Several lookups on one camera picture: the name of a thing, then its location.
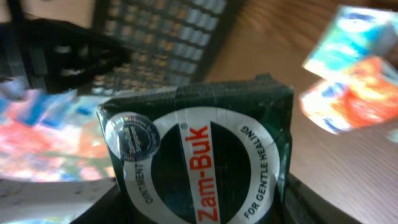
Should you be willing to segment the teal tissue pack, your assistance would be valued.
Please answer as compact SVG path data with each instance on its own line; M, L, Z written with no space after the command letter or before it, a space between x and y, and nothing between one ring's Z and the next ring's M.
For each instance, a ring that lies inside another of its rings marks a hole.
M335 80L370 55L387 55L397 43L396 25L394 11L342 5L302 67Z

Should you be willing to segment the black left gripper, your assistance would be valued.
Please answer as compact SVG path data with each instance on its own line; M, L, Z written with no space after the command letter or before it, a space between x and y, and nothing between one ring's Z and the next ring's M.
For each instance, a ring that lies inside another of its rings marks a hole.
M1 78L61 93L128 63L131 51L106 35L67 21L1 24Z

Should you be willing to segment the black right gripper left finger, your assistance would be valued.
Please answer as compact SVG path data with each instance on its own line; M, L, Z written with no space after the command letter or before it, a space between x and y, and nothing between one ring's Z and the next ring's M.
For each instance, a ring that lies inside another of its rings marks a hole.
M119 187L115 185L70 224L129 224L131 219Z

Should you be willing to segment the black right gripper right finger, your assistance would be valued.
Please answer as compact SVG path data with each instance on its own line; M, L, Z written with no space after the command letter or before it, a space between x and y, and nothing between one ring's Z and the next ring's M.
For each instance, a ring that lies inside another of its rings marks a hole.
M287 179L284 207L288 224L360 224L292 174Z

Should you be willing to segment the orange snack packet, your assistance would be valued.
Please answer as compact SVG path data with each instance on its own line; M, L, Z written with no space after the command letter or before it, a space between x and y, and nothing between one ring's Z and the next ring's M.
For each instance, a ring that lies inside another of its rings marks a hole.
M321 80L300 95L300 107L316 125L333 134L397 118L397 68L368 57L334 80Z

